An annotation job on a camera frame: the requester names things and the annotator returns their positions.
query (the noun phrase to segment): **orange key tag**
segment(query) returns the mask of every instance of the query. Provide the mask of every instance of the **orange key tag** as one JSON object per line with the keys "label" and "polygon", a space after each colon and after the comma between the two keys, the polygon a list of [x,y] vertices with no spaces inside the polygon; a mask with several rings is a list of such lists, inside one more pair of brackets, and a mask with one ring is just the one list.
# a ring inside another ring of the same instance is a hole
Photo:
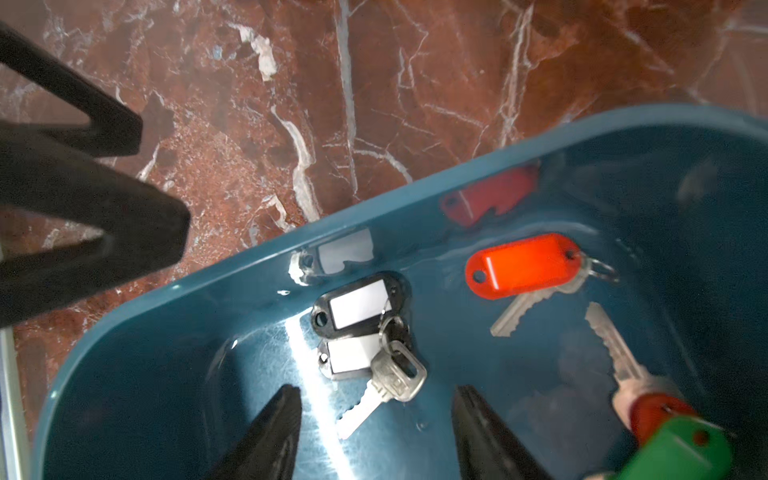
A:
{"label": "orange key tag", "polygon": [[497,300],[568,283],[583,260],[573,240],[546,233],[475,253],[467,261],[465,278],[472,292]]}
{"label": "orange key tag", "polygon": [[666,393],[646,393],[635,400],[630,410],[630,423],[640,447],[644,446],[667,420],[678,415],[699,416],[693,407]]}

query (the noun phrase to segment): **black key tag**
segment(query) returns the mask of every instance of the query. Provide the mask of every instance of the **black key tag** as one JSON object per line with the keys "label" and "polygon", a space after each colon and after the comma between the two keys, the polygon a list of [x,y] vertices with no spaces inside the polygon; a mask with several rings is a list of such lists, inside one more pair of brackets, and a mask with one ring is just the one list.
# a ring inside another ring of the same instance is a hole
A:
{"label": "black key tag", "polygon": [[399,313],[405,302],[404,280],[381,272],[322,295],[312,308],[312,327],[327,339],[379,331],[382,311]]}

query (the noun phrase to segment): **metal key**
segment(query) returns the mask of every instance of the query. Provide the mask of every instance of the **metal key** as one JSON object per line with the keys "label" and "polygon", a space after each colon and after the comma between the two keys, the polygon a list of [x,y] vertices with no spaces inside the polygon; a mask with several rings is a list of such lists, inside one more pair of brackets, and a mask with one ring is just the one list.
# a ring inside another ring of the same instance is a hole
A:
{"label": "metal key", "polygon": [[651,375],[632,355],[624,337],[616,329],[611,318],[600,303],[590,302],[584,318],[589,326],[603,340],[614,363],[614,378],[619,385],[613,398],[614,410],[624,426],[631,429],[630,411],[632,404],[646,393],[666,393],[678,399],[683,395],[667,377]]}
{"label": "metal key", "polygon": [[[408,402],[424,385],[427,370],[401,342],[393,340],[371,360],[372,378],[366,384],[360,403],[344,412],[336,422],[339,438],[346,440],[382,403],[391,399]],[[416,374],[408,376],[393,359],[402,354],[414,367]]]}
{"label": "metal key", "polygon": [[[560,293],[575,293],[577,292],[584,282],[587,281],[589,276],[596,276],[603,280],[609,280],[613,283],[618,281],[616,270],[613,267],[606,265],[598,260],[581,255],[581,269],[576,276],[567,283],[559,286],[553,286],[551,288],[545,288],[542,290],[535,290],[533,292],[521,293],[517,295],[512,303],[507,307],[501,316],[491,326],[491,335],[493,336],[510,336],[520,324],[520,319],[525,312],[529,311],[536,303],[542,300],[549,299],[552,294],[556,292]],[[607,271],[606,273],[598,273],[593,270],[593,265],[598,265]]]}

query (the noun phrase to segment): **blue plastic tray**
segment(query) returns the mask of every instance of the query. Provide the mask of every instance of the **blue plastic tray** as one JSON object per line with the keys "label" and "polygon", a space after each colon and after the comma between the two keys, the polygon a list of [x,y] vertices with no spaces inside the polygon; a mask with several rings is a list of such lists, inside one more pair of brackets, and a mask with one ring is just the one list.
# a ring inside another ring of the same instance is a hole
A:
{"label": "blue plastic tray", "polygon": [[[38,427],[34,478],[200,478],[284,383],[302,389],[297,479],[458,478],[450,399],[461,384],[474,385],[555,478],[620,468],[634,442],[611,408],[611,361],[584,321],[590,301],[638,361],[737,434],[736,469],[757,477],[768,465],[767,158],[766,124],[742,114],[612,111],[150,292],[103,318],[61,368]],[[514,210],[471,227],[441,210],[446,194],[530,161],[541,162],[539,192]],[[331,274],[327,259],[306,261],[362,230],[371,260]],[[472,294],[466,260],[553,231],[615,266],[621,285],[589,280],[535,306],[510,338],[492,337],[509,301]],[[308,312],[321,294],[382,270],[411,285],[429,378],[412,402],[385,404],[340,441],[335,419],[365,380],[322,376]]]}

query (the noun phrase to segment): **red marble floor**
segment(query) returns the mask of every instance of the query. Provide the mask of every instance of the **red marble floor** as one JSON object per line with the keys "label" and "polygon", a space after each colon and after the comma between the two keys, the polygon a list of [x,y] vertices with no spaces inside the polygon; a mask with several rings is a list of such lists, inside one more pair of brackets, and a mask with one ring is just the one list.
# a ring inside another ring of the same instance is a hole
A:
{"label": "red marble floor", "polygon": [[[83,333],[153,288],[595,112],[652,101],[768,112],[768,5],[759,0],[0,6],[2,21],[141,113],[139,155],[100,161],[193,214],[178,265],[15,328],[30,433]],[[0,69],[0,117],[84,120],[8,69]],[[6,256],[94,235],[1,215]]]}

